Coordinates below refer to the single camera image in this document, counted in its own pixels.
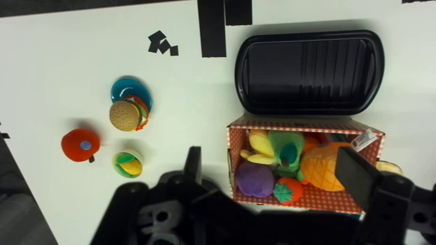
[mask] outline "yellow toy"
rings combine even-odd
[[[392,163],[392,162],[379,160],[379,162],[376,163],[376,168],[377,168],[379,171],[396,173],[396,174],[399,174],[399,175],[403,174],[402,168],[400,168],[398,164]]]
[[[308,151],[301,160],[300,170],[304,178],[313,186],[328,190],[341,192],[343,185],[335,175],[336,156],[339,147],[349,147],[345,141],[332,141],[324,147]]]
[[[136,155],[138,153],[132,153],[132,152],[118,152],[113,158],[114,170],[127,178],[135,178],[140,175],[142,163],[139,160],[139,156]]]
[[[248,149],[241,149],[240,155],[248,162],[259,164],[272,164],[277,163],[274,156],[274,149],[266,130],[249,130],[248,133],[249,145],[255,152]]]

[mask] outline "toy apple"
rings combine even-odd
[[[61,147],[71,160],[93,163],[99,149],[99,137],[87,129],[73,129],[63,137]]]

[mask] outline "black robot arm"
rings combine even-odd
[[[121,185],[91,243],[396,245],[403,243],[406,228],[435,237],[435,192],[400,175],[380,174],[350,148],[339,151],[336,175],[366,211],[362,223],[312,211],[255,213],[202,179],[200,148],[191,147],[184,170],[163,174],[155,188]]]

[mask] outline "black tape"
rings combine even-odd
[[[161,43],[162,39],[165,39],[166,35],[162,32],[162,31],[155,31],[154,34],[148,35],[148,39],[151,42],[157,42],[157,43]]]
[[[430,1],[430,0],[403,0],[402,2]]]
[[[172,45],[166,41],[166,39],[163,39],[163,42],[161,42],[161,45],[159,45],[159,51],[161,53],[165,53],[165,51],[168,51],[168,49],[170,49],[172,47]]]
[[[0,17],[166,1],[174,0],[1,0]]]
[[[252,0],[226,0],[226,24],[252,24]]]
[[[178,46],[176,45],[176,46],[172,46],[170,49],[169,49],[169,54],[170,55],[178,55]]]
[[[226,57],[223,0],[197,0],[203,57]]]
[[[151,42],[151,43],[150,43],[150,47],[148,47],[148,51],[150,51],[150,53],[157,53],[158,50],[159,50],[159,45],[155,43],[155,42]]]

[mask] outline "blue plate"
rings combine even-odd
[[[125,96],[138,96],[146,103],[148,111],[151,111],[153,100],[148,90],[135,77],[120,77],[110,91],[112,102],[117,102]]]

